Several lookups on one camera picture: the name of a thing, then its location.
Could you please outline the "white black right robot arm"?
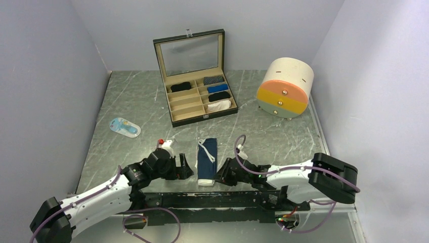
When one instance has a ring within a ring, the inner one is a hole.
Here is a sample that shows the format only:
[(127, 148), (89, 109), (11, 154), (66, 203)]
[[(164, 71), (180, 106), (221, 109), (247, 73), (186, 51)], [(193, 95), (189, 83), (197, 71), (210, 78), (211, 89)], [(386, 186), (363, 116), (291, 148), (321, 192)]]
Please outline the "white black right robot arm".
[(235, 186), (247, 183), (259, 191), (285, 190), (278, 196), (278, 204), (284, 210), (295, 205), (327, 197), (334, 202), (354, 204), (358, 169), (324, 153), (302, 163), (276, 166), (254, 165), (237, 157), (228, 158), (214, 175), (214, 180)]

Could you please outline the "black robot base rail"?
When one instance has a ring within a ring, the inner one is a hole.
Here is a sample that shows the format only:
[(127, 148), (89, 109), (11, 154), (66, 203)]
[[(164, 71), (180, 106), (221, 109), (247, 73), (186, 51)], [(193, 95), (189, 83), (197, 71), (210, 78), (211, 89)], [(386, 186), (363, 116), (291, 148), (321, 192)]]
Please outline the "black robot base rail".
[(135, 200), (131, 211), (145, 209), (150, 226), (175, 223), (172, 211), (181, 223), (245, 222), (274, 223), (291, 212), (307, 212), (307, 202), (294, 204), (283, 190), (224, 192), (146, 192)]

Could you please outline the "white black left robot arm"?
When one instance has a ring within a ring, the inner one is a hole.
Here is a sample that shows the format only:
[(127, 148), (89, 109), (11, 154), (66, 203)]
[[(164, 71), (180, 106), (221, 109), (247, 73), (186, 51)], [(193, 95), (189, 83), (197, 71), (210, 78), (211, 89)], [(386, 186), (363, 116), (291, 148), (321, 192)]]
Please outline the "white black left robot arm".
[(90, 226), (116, 214), (150, 210), (142, 191), (153, 180), (186, 180), (194, 173), (183, 153), (176, 157), (157, 148), (141, 162), (118, 167), (106, 182), (63, 200), (45, 200), (30, 223), (30, 242), (71, 242)]

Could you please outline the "black underwear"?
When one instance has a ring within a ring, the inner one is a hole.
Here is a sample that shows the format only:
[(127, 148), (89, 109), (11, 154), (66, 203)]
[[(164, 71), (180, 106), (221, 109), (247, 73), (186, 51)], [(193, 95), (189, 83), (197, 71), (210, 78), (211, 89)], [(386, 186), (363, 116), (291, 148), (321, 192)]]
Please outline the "black underwear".
[(185, 90), (190, 90), (192, 88), (192, 85), (190, 82), (183, 82), (179, 84), (174, 84), (170, 87), (170, 90), (172, 93), (174, 92), (180, 92)]

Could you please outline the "navy white underwear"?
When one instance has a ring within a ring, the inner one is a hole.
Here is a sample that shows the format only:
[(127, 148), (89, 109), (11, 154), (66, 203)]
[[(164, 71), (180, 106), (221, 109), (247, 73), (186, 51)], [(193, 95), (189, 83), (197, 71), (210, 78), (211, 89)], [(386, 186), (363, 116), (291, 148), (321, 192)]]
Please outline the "navy white underwear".
[(218, 168), (218, 143), (216, 138), (198, 140), (197, 152), (197, 184), (213, 186), (214, 176)]

